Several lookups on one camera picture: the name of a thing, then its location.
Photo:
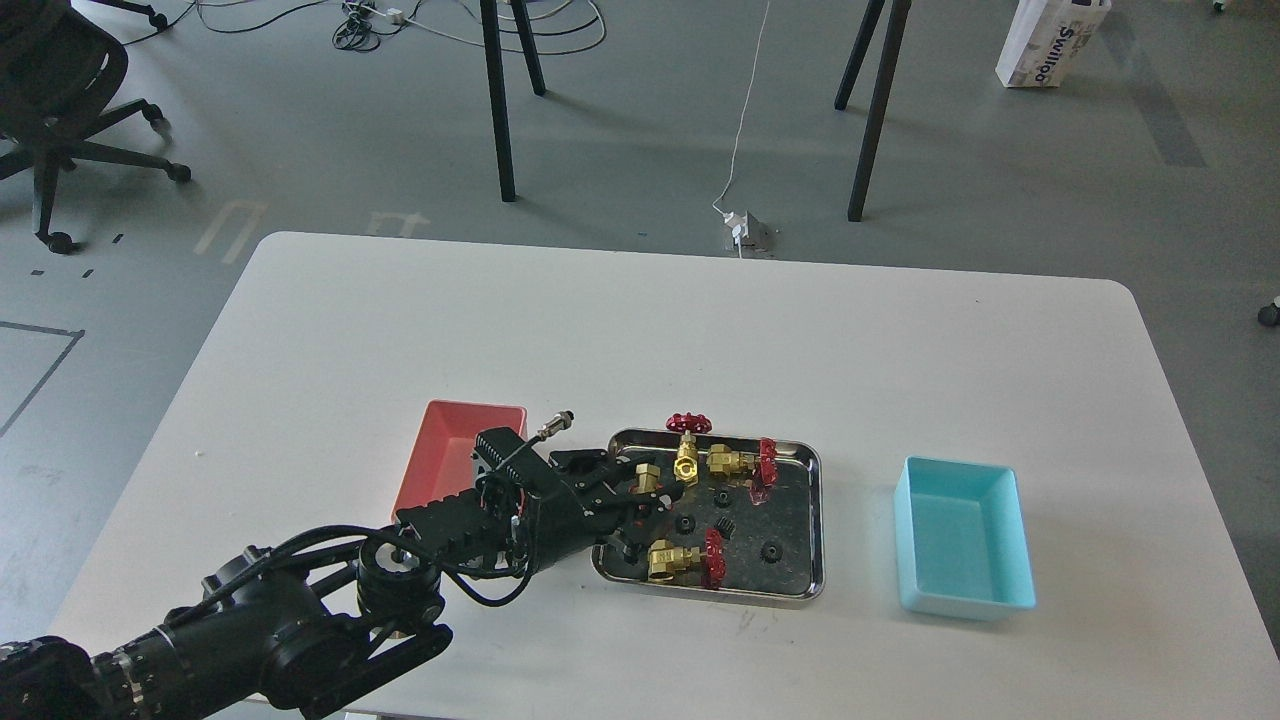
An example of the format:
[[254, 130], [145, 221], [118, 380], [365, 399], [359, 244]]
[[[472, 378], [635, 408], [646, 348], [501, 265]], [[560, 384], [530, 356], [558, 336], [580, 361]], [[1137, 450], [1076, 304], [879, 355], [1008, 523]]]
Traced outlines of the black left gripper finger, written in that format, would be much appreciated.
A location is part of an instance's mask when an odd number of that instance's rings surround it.
[[586, 497], [595, 489], [602, 492], [637, 495], [637, 468], [655, 462], [658, 455], [640, 451], [621, 456], [609, 455], [603, 448], [553, 451], [549, 456], [554, 479], [548, 486], [548, 497]]
[[650, 544], [652, 528], [685, 495], [685, 486], [659, 486], [644, 493], [607, 491], [590, 501], [594, 544], [613, 547], [625, 561], [639, 561]]

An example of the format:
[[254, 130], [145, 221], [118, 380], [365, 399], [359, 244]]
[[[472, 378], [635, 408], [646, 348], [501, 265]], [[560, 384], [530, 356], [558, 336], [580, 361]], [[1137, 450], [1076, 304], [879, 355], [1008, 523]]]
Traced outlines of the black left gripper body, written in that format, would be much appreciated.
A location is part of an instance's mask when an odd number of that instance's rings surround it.
[[476, 489], [506, 533], [509, 559], [531, 577], [613, 536], [613, 457], [603, 448], [553, 451], [507, 427], [479, 433]]

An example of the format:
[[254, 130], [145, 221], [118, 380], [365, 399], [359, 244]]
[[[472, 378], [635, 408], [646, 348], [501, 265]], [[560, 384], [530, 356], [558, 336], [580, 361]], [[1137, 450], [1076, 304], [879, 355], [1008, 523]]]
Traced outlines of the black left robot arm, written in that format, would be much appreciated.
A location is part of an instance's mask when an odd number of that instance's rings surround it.
[[202, 719], [260, 694], [324, 717], [442, 653], [440, 583], [508, 603], [476, 579], [536, 571], [591, 544], [636, 559], [684, 486], [652, 456], [603, 450], [549, 459], [499, 427], [472, 452], [474, 486], [390, 527], [329, 525], [247, 547], [204, 580], [204, 598], [97, 656], [55, 635], [3, 647], [5, 719]]

